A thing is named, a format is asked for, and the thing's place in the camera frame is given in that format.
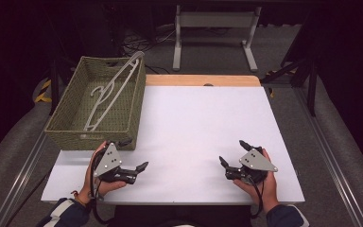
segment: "person's hand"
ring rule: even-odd
[[[269,155],[267,151],[263,148],[264,156],[270,161]],[[233,183],[236,184],[238,187],[243,189],[245,192],[249,193],[252,200],[258,205],[259,204],[259,198],[258,194],[255,191],[255,188],[252,185],[243,183],[240,180],[233,180]],[[271,210],[273,207],[279,204],[277,196],[276,196],[276,180],[275,176],[273,175],[273,172],[269,171],[267,177],[262,183],[259,183],[258,189],[260,192],[263,191],[264,193],[262,195],[262,200],[264,204],[264,211],[267,213],[269,210]]]
[[[93,156],[91,157],[90,164],[88,165],[87,171],[85,173],[85,180],[84,185],[81,188],[80,192],[78,193],[78,199],[84,203],[87,204],[90,202],[90,173],[91,173],[91,166],[93,164],[93,159],[95,155],[102,150],[106,145],[106,142],[104,141],[94,152]],[[95,184],[99,184],[100,180],[98,178],[94,178]],[[106,183],[102,182],[99,186],[99,195],[105,196],[108,192],[114,191],[116,189],[119,189],[121,187],[126,186],[125,182],[113,182],[113,183]]]

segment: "wooden table edge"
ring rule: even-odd
[[[146,86],[231,86],[260,87],[256,76],[247,75],[150,75],[147,74]]]

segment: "wicker basket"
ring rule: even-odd
[[[104,140],[121,141],[132,138],[122,147],[134,150],[146,87],[144,60],[141,60],[126,87],[94,131],[84,126],[99,95],[90,96],[97,86],[106,86],[129,59],[82,57],[60,103],[45,128],[46,134],[63,150],[94,150]],[[118,92],[130,70],[115,80],[111,96],[95,111],[95,122]]]

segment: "cable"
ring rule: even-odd
[[[148,69],[150,69],[150,70],[152,70],[154,73],[156,73],[156,74],[160,74],[160,73],[158,73],[157,71],[155,71],[155,70],[153,70],[152,68],[157,68],[157,69],[162,69],[162,70],[164,70],[167,74],[170,74],[169,73],[169,71],[167,71],[165,68],[163,68],[163,67],[158,67],[158,66],[148,66],[148,65],[146,65],[146,67],[148,68]]]
[[[40,179],[40,181],[37,183],[37,185],[31,190],[31,192],[27,195],[27,197],[25,198],[25,200],[19,205],[19,207],[14,211],[13,215],[10,217],[10,219],[8,220],[7,224],[5,225],[6,227],[9,227],[9,225],[11,224],[11,222],[14,220],[14,218],[17,216],[17,214],[19,213],[19,211],[23,208],[23,206],[26,204],[26,202],[28,201],[28,199],[32,196],[32,194],[34,194],[34,192],[37,190],[37,188],[41,185],[41,183],[43,183],[43,181],[48,178],[49,174],[52,171],[53,166],[49,169],[49,171],[43,176],[42,179]]]
[[[223,35],[226,35],[229,32],[229,28],[216,28],[216,29],[209,28],[209,29],[205,29],[205,31],[216,34],[217,36],[223,36]]]
[[[259,199],[259,204],[258,204],[258,211],[257,211],[257,213],[256,213],[255,215],[250,214],[252,219],[256,219],[256,218],[258,218],[259,214],[261,213],[261,211],[262,211],[262,209],[263,209],[263,207],[264,207],[264,202],[263,202],[263,200],[262,200],[262,195],[264,194],[264,187],[265,187],[265,184],[264,184],[264,183],[262,183],[262,192],[260,193],[260,192],[259,192],[259,189],[258,189],[258,186],[256,185],[256,183],[254,182],[254,180],[252,179],[252,177],[251,177],[251,176],[249,176],[249,181],[251,182],[251,185],[253,185],[253,186],[254,186],[255,191],[256,191],[256,193],[257,193],[257,195],[258,195],[258,199]]]
[[[99,182],[99,185],[96,188],[96,191],[94,192],[94,168],[95,168],[95,162],[97,157],[99,156],[100,152],[98,152],[93,159],[92,165],[91,165],[91,171],[90,171],[90,192],[91,192],[91,197],[92,199],[90,200],[90,208],[93,209],[93,213],[94,213],[94,217],[95,219],[101,223],[101,224],[109,224],[114,218],[109,218],[107,220],[103,220],[99,214],[98,211],[96,210],[96,197],[98,195],[98,189],[101,186],[101,182]]]
[[[125,41],[122,43],[122,47],[125,47],[129,50],[132,51],[127,51],[125,50],[125,53],[127,55],[131,55],[133,54],[135,51],[143,51],[143,52],[147,52],[148,50],[150,50],[152,47],[154,47],[157,44],[161,44],[165,41],[169,40],[169,37],[175,32],[176,30],[172,30],[169,34],[167,34],[164,38],[162,38],[160,40],[160,38],[156,38],[155,39],[155,43],[151,44],[150,42],[148,42],[146,39],[137,39],[140,38],[135,34],[129,35]]]

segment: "white tabletop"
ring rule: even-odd
[[[303,202],[303,192],[263,87],[147,86],[137,148],[119,151],[122,168],[148,161],[133,185],[106,195],[113,204],[252,204],[225,177],[246,151],[239,140],[267,149],[279,171],[278,199]],[[62,150],[42,201],[80,190],[92,151]]]

